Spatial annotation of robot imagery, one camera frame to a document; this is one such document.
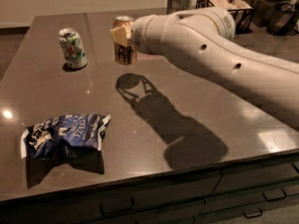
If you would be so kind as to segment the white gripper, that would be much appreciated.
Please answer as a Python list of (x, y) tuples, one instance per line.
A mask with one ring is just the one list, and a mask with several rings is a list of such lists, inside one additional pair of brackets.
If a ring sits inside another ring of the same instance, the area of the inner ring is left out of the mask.
[(121, 26), (110, 30), (112, 41), (116, 44), (128, 47), (131, 44), (141, 53), (151, 54), (148, 48), (146, 31), (150, 22), (155, 15), (140, 17), (135, 20), (131, 28), (129, 26)]

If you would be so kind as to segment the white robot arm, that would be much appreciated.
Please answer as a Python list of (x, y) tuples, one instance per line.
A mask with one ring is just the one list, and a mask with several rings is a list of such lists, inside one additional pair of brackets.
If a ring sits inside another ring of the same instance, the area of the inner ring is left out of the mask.
[(235, 21), (221, 7), (148, 15), (110, 30), (112, 41), (161, 55), (299, 128), (299, 65), (238, 46)]

